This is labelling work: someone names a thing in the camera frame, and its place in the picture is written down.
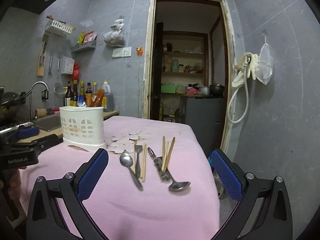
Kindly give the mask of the left hand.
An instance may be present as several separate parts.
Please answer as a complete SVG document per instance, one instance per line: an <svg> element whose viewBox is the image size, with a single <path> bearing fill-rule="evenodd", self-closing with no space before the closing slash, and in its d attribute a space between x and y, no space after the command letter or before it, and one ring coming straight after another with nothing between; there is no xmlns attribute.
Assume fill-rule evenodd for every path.
<svg viewBox="0 0 320 240"><path fill-rule="evenodd" d="M10 174L1 171L1 179L4 178L8 186L8 196L11 200L18 201L21 197L21 175L19 169L11 169Z"/></svg>

